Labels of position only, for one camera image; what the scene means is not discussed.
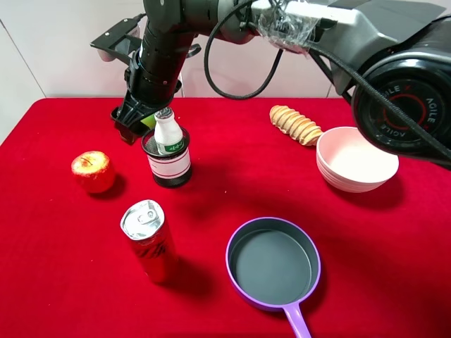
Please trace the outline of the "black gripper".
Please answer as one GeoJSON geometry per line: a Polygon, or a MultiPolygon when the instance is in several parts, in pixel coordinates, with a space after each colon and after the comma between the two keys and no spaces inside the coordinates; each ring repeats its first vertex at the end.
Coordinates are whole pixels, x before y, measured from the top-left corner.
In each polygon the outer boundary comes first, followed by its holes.
{"type": "Polygon", "coordinates": [[[137,52],[126,69],[127,92],[120,106],[111,112],[111,119],[121,139],[133,145],[149,127],[141,121],[167,107],[182,87],[178,76],[174,81],[162,80],[149,73],[140,63],[137,52]]]}

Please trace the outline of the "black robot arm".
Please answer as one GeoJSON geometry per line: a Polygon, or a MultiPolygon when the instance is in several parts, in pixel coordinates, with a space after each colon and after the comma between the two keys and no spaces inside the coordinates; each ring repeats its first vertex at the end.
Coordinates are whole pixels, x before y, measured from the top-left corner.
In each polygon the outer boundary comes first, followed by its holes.
{"type": "Polygon", "coordinates": [[[205,35],[308,53],[379,149],[450,167],[450,17],[412,1],[146,1],[147,25],[111,117],[133,143],[165,108],[192,41],[205,35]]]}

